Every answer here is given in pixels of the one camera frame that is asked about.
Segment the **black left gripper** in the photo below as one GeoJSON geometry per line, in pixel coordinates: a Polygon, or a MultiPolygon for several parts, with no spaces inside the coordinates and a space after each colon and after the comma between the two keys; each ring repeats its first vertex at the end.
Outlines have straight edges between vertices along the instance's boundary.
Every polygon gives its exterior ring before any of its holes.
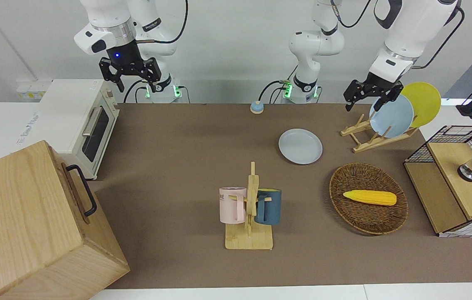
{"type": "Polygon", "coordinates": [[[402,89],[404,89],[404,85],[400,80],[392,83],[370,72],[366,80],[354,79],[345,89],[343,93],[346,101],[345,109],[350,112],[357,101],[366,97],[378,97],[372,104],[373,110],[378,112],[384,104],[395,101],[402,89]]]}

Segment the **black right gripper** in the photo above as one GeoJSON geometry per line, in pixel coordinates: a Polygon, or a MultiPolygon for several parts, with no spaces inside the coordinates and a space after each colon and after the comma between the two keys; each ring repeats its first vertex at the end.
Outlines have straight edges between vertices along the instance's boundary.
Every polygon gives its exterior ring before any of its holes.
{"type": "Polygon", "coordinates": [[[104,80],[114,82],[120,93],[124,92],[121,76],[137,76],[148,82],[152,93],[161,93],[163,83],[162,72],[158,61],[154,57],[143,59],[137,43],[129,42],[126,45],[116,46],[107,50],[109,57],[102,57],[99,67],[104,80]]]}

